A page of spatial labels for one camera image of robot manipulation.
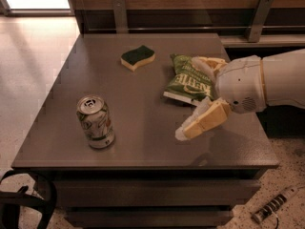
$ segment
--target gray tabletop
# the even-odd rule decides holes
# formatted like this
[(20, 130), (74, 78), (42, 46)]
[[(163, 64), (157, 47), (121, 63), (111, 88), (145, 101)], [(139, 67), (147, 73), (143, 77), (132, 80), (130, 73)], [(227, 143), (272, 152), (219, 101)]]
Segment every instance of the gray tabletop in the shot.
[[(156, 58), (133, 73), (120, 56), (141, 45)], [(229, 60), (216, 34), (81, 35), (12, 167), (275, 167), (278, 161), (255, 114), (232, 114), (192, 141), (175, 139), (193, 108), (163, 96), (174, 76), (171, 53)], [(88, 146), (76, 117), (76, 103), (87, 94), (99, 94), (110, 108), (115, 141), (103, 150)]]

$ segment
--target floor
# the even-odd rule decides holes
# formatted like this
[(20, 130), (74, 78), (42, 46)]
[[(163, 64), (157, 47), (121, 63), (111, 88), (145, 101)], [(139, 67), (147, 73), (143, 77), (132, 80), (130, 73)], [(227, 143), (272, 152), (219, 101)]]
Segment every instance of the floor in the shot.
[[(7, 18), (0, 15), (0, 173), (10, 168), (78, 35), (73, 17)], [(280, 166), (260, 179), (261, 189), (246, 205), (236, 206), (234, 218), (218, 229), (275, 228), (275, 216), (257, 225), (251, 214), (282, 189), (305, 185), (305, 136), (270, 138), (270, 141)], [(20, 187), (23, 182), (32, 181), (27, 177), (10, 179), (1, 189)], [(278, 228), (304, 229), (305, 189), (300, 189), (277, 214)], [(72, 228), (64, 216), (61, 209), (56, 209), (48, 228)], [(39, 215), (23, 210), (20, 228), (35, 228), (38, 220)]]

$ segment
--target wooden drawer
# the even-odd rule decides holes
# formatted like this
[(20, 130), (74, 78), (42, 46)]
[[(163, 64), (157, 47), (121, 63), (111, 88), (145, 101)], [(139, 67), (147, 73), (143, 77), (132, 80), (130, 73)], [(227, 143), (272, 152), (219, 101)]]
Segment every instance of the wooden drawer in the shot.
[(257, 180), (58, 180), (61, 207), (204, 206), (244, 204)]
[(218, 207), (189, 208), (113, 208), (68, 212), (67, 221), (75, 227), (98, 228), (158, 228), (201, 227), (227, 223), (233, 217), (230, 210)]

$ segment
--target aluminum can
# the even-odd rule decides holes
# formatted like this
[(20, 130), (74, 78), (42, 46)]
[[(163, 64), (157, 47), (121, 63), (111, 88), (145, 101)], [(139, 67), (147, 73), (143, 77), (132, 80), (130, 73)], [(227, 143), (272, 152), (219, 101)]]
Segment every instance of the aluminum can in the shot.
[(82, 97), (77, 103), (76, 114), (91, 147), (106, 148), (114, 141), (109, 109), (100, 96)]

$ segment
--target black chair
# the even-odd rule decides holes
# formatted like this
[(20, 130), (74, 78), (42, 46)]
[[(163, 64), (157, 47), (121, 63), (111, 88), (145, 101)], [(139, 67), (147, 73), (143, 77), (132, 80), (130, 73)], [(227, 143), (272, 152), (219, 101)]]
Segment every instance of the black chair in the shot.
[(37, 229), (46, 229), (56, 206), (57, 193), (54, 184), (35, 172), (15, 170), (7, 171), (0, 179), (0, 184), (5, 178), (18, 174), (28, 174), (36, 181), (42, 178), (46, 184), (45, 199), (26, 194), (28, 186), (22, 186), (17, 192), (0, 191), (0, 229), (18, 229), (20, 206), (40, 212), (42, 217)]

